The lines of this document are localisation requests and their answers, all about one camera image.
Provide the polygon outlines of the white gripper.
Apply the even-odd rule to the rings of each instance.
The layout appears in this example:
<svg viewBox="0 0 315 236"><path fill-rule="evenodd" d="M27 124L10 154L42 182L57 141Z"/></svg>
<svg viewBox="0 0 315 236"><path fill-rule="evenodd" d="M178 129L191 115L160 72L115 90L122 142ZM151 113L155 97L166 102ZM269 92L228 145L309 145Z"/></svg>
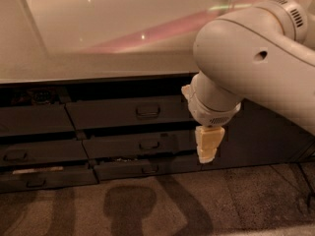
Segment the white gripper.
<svg viewBox="0 0 315 236"><path fill-rule="evenodd" d="M192 117L202 126L195 130L197 154L203 164L212 162L225 130L223 126L240 110L241 97L218 86L199 72L181 88Z"/></svg>

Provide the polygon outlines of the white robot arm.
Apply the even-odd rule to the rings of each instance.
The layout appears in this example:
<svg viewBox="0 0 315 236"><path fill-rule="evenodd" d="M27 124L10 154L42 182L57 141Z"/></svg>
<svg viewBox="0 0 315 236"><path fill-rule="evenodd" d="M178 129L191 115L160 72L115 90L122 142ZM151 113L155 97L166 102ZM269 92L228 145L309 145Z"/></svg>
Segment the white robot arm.
<svg viewBox="0 0 315 236"><path fill-rule="evenodd" d="M224 128L249 99L315 135L315 52L304 46L307 13L294 0L267 0L204 25L194 41L199 68L181 91L199 161L215 159Z"/></svg>

